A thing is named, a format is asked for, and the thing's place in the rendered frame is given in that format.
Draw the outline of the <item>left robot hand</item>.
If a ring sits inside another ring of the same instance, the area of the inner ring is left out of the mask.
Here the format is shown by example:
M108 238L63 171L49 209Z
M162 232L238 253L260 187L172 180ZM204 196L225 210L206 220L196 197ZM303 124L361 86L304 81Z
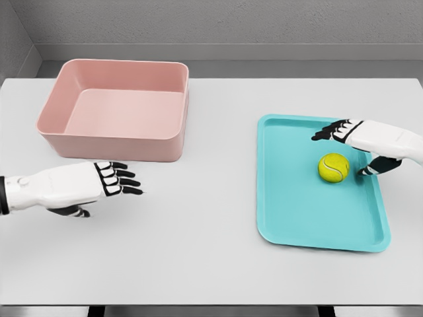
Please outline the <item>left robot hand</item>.
M89 218L84 205L103 198L142 195L135 173L122 162L82 162L51 168L40 173L38 202L48 211L66 217Z

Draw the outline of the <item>yellow tennis ball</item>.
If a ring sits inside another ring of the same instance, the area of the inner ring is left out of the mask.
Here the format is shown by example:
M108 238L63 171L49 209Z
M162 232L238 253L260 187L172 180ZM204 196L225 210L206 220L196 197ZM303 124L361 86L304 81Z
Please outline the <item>yellow tennis ball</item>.
M320 159L317 170L324 181L336 184L347 178L350 163L345 156L339 153L329 153Z

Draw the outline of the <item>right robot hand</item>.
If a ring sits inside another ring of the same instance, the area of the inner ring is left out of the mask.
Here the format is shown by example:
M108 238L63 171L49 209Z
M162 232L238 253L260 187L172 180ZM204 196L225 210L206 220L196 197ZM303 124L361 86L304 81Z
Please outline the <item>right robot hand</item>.
M311 139L334 140L375 154L376 157L368 165L357 171L360 176L371 176L396 169L404 159L411 160L410 142L414 134L407 129L373 120L344 119L323 127Z

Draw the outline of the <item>blue tray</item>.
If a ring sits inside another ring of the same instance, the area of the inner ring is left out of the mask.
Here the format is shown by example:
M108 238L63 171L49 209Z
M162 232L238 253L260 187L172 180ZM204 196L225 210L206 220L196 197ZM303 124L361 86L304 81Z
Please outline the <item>blue tray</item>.
M369 153L336 141L313 141L328 118L268 114L257 125L256 221L274 244L382 252L391 231L378 179L358 176ZM324 181L320 159L338 153L350 172L337 184Z

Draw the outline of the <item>pink basket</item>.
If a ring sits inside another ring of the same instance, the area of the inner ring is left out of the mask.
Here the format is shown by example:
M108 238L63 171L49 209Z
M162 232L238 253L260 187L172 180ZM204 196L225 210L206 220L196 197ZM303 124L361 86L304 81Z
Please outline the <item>pink basket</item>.
M183 151L188 105L183 63L72 59L36 127L62 157L174 162Z

